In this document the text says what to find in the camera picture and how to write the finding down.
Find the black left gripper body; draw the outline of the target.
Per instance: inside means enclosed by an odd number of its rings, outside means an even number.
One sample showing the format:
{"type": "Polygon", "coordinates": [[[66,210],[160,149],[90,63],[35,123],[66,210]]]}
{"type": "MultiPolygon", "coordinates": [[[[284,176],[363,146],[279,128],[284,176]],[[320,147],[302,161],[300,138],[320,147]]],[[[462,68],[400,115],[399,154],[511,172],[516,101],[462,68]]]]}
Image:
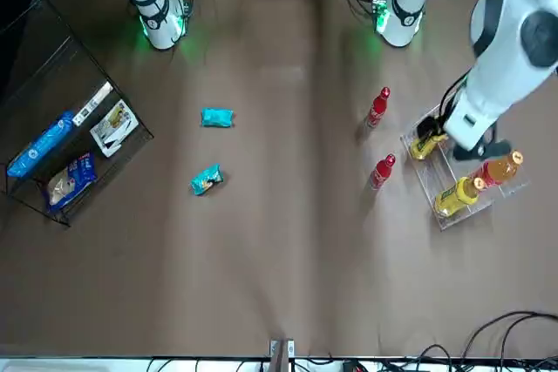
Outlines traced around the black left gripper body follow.
{"type": "Polygon", "coordinates": [[[507,139],[498,139],[498,125],[492,124],[471,150],[456,145],[453,148],[453,157],[457,161],[485,161],[506,156],[511,152],[512,144],[507,139]]]}

